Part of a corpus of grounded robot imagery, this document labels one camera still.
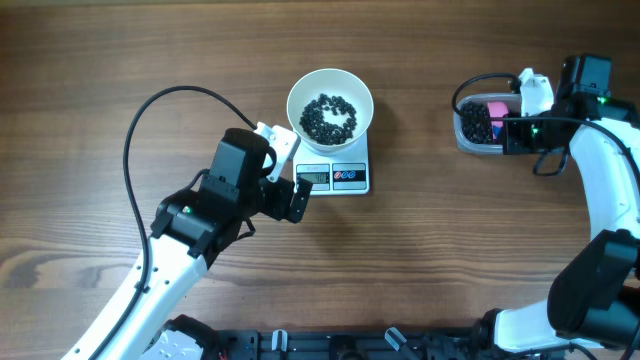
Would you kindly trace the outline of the pink scoop with blue handle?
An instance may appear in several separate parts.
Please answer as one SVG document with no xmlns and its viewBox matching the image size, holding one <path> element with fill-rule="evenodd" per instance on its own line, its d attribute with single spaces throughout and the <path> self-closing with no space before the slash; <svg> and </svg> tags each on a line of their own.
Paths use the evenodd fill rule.
<svg viewBox="0 0 640 360">
<path fill-rule="evenodd" d="M 502 118 L 507 117 L 510 114 L 509 107 L 506 103 L 501 101 L 492 101 L 487 103 L 487 109 L 489 113 L 490 121 L 490 130 L 492 139 L 496 143 L 500 143 L 501 132 L 504 127 L 504 122 Z"/>
</svg>

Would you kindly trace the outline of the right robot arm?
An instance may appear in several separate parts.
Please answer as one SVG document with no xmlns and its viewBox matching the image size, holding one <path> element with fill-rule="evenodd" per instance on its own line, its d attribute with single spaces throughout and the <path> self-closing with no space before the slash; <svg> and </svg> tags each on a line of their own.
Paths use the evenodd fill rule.
<svg viewBox="0 0 640 360">
<path fill-rule="evenodd" d="M 554 279 L 546 299 L 494 309 L 449 342 L 469 359 L 560 359 L 639 348 L 639 114 L 612 96 L 610 59 L 564 60 L 560 81 L 532 69 L 506 93 L 452 98 L 459 148 L 472 154 L 557 154 L 579 169 L 589 212 L 586 247 Z"/>
</svg>

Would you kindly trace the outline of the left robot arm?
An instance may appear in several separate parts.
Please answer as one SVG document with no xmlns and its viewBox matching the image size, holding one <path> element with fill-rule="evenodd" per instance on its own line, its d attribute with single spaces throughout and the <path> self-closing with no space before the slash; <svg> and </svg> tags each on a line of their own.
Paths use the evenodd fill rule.
<svg viewBox="0 0 640 360">
<path fill-rule="evenodd" d="M 134 267 L 67 358 L 220 358 L 212 328 L 169 315 L 223 250 L 254 235 L 252 216 L 301 221 L 311 185 L 281 175 L 299 144 L 280 126 L 227 130 L 211 166 L 158 206 Z"/>
</svg>

